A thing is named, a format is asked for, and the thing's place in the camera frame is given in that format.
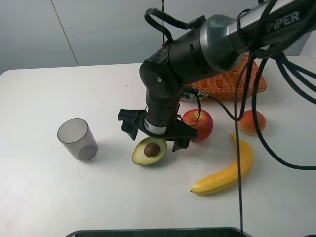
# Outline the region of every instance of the peach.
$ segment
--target peach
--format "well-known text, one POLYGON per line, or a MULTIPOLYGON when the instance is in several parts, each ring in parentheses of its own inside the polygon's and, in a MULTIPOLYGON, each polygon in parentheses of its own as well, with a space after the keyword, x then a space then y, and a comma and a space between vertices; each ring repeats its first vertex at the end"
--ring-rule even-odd
MULTIPOLYGON (((263 131, 266 128, 266 119, 258 111, 257 111, 257 118, 258 118, 260 131, 263 131)), ((243 117, 238 122, 238 125, 239 125, 240 131, 242 131, 244 134, 249 135, 249 136, 256 136, 257 135, 256 129, 255 129, 255 124, 253 122, 251 110, 246 111, 243 114, 243 117)))
MULTIPOLYGON (((195 125, 198 120, 198 109, 187 111, 182 116, 182 120, 189 126, 195 125)), ((205 110, 201 110, 198 123, 192 128, 197 130, 197 138, 195 142, 203 141, 208 138, 213 130, 213 119, 211 115, 205 110)))

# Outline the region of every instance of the avocado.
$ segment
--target avocado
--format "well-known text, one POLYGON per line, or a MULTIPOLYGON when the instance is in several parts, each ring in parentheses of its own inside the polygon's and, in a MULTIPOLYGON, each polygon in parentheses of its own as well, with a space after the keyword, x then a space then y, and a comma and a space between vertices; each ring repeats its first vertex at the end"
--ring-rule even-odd
POLYGON ((165 140, 147 137, 136 146, 132 161, 134 164, 153 164, 161 160, 166 151, 167 143, 165 140))

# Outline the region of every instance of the avocado half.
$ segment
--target avocado half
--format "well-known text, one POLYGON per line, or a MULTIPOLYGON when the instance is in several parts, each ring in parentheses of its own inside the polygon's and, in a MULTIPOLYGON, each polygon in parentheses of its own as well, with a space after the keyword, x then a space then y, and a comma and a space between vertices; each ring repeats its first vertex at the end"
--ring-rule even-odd
POLYGON ((140 143, 138 143, 138 145, 136 146, 133 152, 132 161, 134 164, 141 164, 141 165, 153 164, 161 160, 166 154, 166 151, 167 151, 167 143, 165 140, 148 137, 142 140, 140 143), (145 147, 149 143, 156 143, 160 146, 160 152, 158 153, 158 155, 154 157, 148 157, 145 155, 144 150, 145 150, 145 147))

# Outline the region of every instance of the red apple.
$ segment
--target red apple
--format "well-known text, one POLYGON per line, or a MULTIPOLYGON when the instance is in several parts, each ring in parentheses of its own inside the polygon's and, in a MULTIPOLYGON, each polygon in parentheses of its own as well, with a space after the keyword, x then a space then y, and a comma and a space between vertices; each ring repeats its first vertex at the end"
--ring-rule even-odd
MULTIPOLYGON (((182 120, 189 126, 195 125, 198 120, 198 109, 189 110, 183 116, 182 120)), ((205 110, 201 110, 197 125, 192 128, 197 130, 197 138, 195 142, 203 141, 211 135, 213 130, 213 119, 205 110)))
MULTIPOLYGON (((263 131, 266 128, 266 119, 265 117, 257 111, 257 118, 258 118, 258 124, 260 131, 263 131)), ((246 111, 243 114, 242 119, 239 121, 239 129, 242 131, 244 134, 250 135, 250 136, 255 136, 257 135, 256 129, 255 129, 255 124, 253 122, 253 117, 252 117, 252 111, 246 111)))

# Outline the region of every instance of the robotic arm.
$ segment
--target robotic arm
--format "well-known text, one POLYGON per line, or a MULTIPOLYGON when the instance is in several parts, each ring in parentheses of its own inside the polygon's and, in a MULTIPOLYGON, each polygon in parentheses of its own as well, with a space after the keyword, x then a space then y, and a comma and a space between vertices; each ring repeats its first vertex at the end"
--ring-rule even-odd
MULTIPOLYGON (((144 110, 121 109, 118 119, 122 131, 135 140, 137 131, 148 136, 174 141, 173 151, 187 148, 197 131, 177 119, 179 101, 185 86, 217 74, 233 70, 241 55, 248 51, 244 42, 251 41, 267 2, 255 7, 240 21, 224 15, 204 16, 186 24, 158 9, 148 9, 145 19, 163 32, 168 41, 146 59, 140 67, 140 77, 147 88, 144 110), (191 29, 173 40, 171 33, 154 21, 154 15, 167 23, 191 29), (237 24, 243 32, 238 32, 237 24)), ((264 26, 260 47, 283 41, 303 26, 315 0, 279 0, 272 8, 264 26)), ((316 22, 308 29, 316 29, 316 22)))

